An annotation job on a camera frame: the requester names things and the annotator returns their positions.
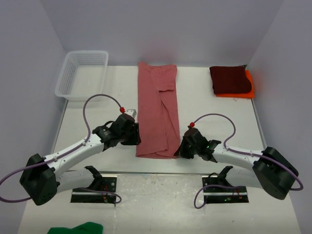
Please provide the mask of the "pink t shirt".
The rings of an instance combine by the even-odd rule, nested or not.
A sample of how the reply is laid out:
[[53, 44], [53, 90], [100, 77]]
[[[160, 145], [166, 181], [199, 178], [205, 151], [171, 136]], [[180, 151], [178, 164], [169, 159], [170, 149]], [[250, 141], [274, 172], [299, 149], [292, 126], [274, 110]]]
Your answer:
[[172, 159], [180, 145], [176, 65], [138, 64], [138, 123], [141, 143], [136, 156]]

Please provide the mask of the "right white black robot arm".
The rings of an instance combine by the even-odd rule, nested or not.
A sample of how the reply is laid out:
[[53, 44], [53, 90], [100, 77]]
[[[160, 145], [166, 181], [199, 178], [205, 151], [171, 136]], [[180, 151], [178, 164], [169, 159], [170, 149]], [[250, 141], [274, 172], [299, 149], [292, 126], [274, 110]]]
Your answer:
[[219, 140], [207, 140], [198, 129], [190, 128], [175, 156], [191, 159], [195, 155], [205, 161], [226, 164], [212, 180], [212, 184], [224, 192], [231, 188], [255, 187], [284, 200], [298, 181], [297, 169], [275, 148], [267, 147], [263, 151], [230, 148]]

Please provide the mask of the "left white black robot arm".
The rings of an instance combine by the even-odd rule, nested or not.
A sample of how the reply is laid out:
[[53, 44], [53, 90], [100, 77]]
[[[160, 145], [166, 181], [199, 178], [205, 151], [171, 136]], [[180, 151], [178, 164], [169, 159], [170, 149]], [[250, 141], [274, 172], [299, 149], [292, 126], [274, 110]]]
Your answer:
[[22, 173], [20, 184], [37, 206], [50, 201], [56, 194], [79, 189], [83, 191], [114, 195], [101, 187], [103, 177], [93, 166], [86, 166], [78, 171], [70, 169], [83, 160], [102, 153], [118, 144], [139, 145], [136, 111], [127, 110], [115, 121], [96, 127], [87, 139], [83, 139], [55, 154], [41, 157], [31, 156]]

